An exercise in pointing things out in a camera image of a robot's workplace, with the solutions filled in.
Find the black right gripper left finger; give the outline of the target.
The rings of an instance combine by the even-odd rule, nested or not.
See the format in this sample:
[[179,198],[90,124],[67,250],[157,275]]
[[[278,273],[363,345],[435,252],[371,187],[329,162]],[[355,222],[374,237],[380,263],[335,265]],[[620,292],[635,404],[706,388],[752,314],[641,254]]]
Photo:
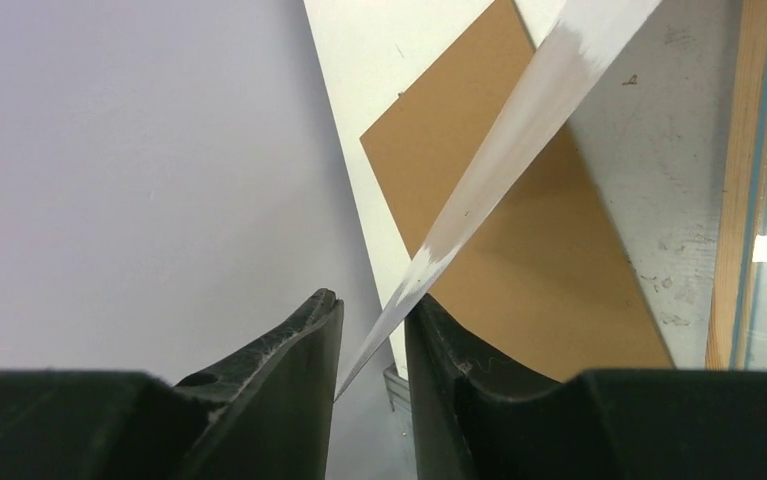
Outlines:
[[176,384],[111,370],[0,370],[0,479],[321,479],[344,304],[286,320]]

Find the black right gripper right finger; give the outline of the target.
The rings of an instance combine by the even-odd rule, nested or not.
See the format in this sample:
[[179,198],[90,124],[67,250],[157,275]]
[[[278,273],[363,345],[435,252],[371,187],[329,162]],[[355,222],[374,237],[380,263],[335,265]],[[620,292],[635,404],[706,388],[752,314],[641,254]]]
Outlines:
[[422,479],[767,479],[767,372],[595,369],[556,382],[431,296],[405,332]]

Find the brown cardboard backing board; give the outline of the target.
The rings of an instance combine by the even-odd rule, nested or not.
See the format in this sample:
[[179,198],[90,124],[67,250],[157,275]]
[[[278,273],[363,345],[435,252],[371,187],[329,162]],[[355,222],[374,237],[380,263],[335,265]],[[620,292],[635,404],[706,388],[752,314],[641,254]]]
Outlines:
[[[495,1],[362,135],[410,254],[533,52],[515,5]],[[471,333],[556,381],[590,368],[672,364],[568,127],[516,181],[431,293]]]

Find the hot air balloon photo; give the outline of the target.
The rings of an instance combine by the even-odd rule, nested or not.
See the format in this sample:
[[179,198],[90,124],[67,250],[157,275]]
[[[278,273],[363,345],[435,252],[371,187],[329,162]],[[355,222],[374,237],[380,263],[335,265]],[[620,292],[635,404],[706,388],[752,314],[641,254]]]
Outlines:
[[656,1],[568,1],[434,220],[349,369],[342,395],[657,9]]

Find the wooden picture frame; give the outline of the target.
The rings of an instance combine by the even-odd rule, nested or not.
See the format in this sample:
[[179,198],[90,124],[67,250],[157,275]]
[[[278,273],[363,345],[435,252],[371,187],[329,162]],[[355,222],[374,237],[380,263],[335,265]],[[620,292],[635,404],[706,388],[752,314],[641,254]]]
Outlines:
[[705,364],[767,371],[767,1],[741,7]]

